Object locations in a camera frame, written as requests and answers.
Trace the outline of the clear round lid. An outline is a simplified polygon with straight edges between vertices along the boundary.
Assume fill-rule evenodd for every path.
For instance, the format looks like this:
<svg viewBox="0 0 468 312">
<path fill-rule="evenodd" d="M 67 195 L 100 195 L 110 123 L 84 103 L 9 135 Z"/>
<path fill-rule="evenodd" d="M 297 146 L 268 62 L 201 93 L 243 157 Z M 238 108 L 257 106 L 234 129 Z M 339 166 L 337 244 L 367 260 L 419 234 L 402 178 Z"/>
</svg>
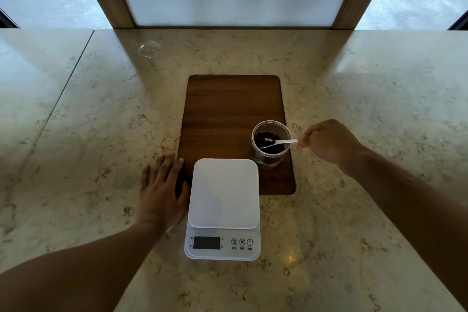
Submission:
<svg viewBox="0 0 468 312">
<path fill-rule="evenodd" d="M 138 53 L 145 58 L 155 58 L 161 51 L 161 45 L 154 40 L 147 40 L 138 48 Z"/>
</svg>

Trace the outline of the white digital kitchen scale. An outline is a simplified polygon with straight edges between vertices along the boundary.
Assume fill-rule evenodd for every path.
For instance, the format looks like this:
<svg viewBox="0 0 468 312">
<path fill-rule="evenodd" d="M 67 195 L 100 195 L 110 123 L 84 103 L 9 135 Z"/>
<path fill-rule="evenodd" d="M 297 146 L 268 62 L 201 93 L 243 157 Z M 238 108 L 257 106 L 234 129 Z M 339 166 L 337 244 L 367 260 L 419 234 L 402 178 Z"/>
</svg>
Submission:
<svg viewBox="0 0 468 312">
<path fill-rule="evenodd" d="M 255 261 L 261 253 L 259 173 L 250 159 L 194 165 L 184 252 L 190 259 Z"/>
</svg>

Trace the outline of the person's left hand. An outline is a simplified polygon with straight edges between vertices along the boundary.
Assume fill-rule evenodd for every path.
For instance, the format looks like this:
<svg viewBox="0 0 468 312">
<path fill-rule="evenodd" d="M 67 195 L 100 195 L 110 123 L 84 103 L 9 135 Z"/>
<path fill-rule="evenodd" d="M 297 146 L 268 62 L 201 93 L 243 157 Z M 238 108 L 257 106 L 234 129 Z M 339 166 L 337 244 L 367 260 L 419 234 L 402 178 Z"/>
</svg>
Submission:
<svg viewBox="0 0 468 312">
<path fill-rule="evenodd" d="M 149 225 L 160 233 L 169 232 L 183 217 L 176 207 L 176 183 L 186 181 L 184 159 L 174 156 L 173 167 L 165 183 L 162 183 L 162 161 L 166 153 L 160 154 L 151 166 L 150 186 L 139 194 L 135 210 L 135 225 Z"/>
</svg>

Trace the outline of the black window frame bar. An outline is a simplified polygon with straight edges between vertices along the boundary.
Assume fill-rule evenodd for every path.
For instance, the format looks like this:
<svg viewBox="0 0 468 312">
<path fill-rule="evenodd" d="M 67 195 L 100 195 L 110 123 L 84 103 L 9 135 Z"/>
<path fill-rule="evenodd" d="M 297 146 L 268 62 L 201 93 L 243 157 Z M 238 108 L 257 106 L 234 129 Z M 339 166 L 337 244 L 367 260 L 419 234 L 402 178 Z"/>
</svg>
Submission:
<svg viewBox="0 0 468 312">
<path fill-rule="evenodd" d="M 19 29 L 20 27 L 0 8 L 0 29 Z"/>
<path fill-rule="evenodd" d="M 468 10 L 448 28 L 448 31 L 468 31 Z"/>
</svg>

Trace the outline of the person's right hand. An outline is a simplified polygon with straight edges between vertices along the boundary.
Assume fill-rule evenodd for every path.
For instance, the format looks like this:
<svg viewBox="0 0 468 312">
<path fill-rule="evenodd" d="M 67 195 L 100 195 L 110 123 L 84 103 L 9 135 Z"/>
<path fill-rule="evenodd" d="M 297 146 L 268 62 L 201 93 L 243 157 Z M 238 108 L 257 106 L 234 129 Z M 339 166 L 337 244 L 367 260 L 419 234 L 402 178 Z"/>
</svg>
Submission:
<svg viewBox="0 0 468 312">
<path fill-rule="evenodd" d="M 325 120 L 310 126 L 315 129 L 315 144 L 311 150 L 320 159 L 337 165 L 344 173 L 370 151 L 335 119 Z"/>
</svg>

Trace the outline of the dark wooden board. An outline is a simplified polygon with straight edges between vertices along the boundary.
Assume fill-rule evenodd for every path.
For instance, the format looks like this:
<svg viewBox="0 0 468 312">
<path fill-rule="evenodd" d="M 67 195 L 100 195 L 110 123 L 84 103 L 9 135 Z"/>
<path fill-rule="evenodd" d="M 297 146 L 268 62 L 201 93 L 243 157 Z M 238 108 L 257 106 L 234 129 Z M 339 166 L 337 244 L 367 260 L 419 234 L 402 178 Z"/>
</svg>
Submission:
<svg viewBox="0 0 468 312">
<path fill-rule="evenodd" d="M 286 126 L 278 76 L 191 75 L 178 150 L 187 179 L 191 182 L 194 165 L 203 158 L 251 160 L 252 131 L 265 120 Z M 290 151 L 279 166 L 259 167 L 259 185 L 260 195 L 294 194 Z"/>
</svg>

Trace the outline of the dark coffee beans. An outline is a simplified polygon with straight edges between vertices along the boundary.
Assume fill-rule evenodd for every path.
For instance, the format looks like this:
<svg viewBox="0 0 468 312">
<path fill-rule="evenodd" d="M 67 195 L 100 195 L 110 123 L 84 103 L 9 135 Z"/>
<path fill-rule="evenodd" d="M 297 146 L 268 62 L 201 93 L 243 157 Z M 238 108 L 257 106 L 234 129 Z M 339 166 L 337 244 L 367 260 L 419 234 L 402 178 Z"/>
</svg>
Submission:
<svg viewBox="0 0 468 312">
<path fill-rule="evenodd" d="M 254 136 L 254 143 L 262 152 L 276 155 L 286 149 L 285 144 L 277 144 L 281 138 L 271 132 L 259 132 Z"/>
</svg>

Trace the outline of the person's left forearm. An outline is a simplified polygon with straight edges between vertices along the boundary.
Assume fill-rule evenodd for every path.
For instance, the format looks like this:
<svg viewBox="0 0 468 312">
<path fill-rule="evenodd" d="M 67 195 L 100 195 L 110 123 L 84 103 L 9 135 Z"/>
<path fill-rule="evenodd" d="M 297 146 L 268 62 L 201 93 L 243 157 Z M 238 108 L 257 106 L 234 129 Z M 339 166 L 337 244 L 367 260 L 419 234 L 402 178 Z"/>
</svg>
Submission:
<svg viewBox="0 0 468 312">
<path fill-rule="evenodd" d="M 165 233 L 150 222 L 0 274 L 0 312 L 113 312 Z"/>
</svg>

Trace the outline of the white plastic spoon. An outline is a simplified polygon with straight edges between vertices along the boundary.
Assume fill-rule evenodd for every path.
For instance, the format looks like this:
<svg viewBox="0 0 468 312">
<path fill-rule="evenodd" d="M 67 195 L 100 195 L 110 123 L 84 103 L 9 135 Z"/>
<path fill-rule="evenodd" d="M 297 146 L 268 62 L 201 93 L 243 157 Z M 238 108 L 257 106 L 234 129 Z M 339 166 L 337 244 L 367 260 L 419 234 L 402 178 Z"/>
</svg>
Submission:
<svg viewBox="0 0 468 312">
<path fill-rule="evenodd" d="M 281 145 L 281 144 L 295 144 L 295 143 L 298 143 L 298 139 L 273 140 L 271 142 L 268 142 L 265 145 L 260 146 L 259 149 L 266 149 L 266 148 L 273 147 L 276 145 Z"/>
</svg>

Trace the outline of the person's right forearm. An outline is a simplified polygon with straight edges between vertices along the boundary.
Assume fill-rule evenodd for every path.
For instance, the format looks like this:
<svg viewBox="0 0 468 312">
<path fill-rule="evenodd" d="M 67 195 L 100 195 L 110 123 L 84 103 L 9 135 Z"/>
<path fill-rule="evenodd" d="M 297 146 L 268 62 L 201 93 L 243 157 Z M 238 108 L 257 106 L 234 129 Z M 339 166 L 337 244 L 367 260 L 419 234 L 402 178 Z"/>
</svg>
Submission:
<svg viewBox="0 0 468 312">
<path fill-rule="evenodd" d="M 468 311 L 468 207 L 362 145 L 341 150 L 338 166 Z"/>
</svg>

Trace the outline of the clear plastic jar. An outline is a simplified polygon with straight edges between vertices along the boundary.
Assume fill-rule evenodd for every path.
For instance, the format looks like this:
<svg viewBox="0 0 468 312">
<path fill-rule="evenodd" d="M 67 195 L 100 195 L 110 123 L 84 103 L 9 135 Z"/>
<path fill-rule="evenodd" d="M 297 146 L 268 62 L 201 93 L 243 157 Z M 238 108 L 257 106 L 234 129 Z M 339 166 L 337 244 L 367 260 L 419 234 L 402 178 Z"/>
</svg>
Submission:
<svg viewBox="0 0 468 312">
<path fill-rule="evenodd" d="M 257 124 L 251 134 L 251 151 L 250 158 L 262 168 L 275 168 L 289 154 L 291 144 L 286 144 L 286 149 L 276 155 L 271 155 L 262 152 L 254 143 L 254 136 L 259 132 L 271 132 L 278 135 L 282 140 L 292 139 L 289 129 L 281 122 L 275 120 L 265 120 Z"/>
</svg>

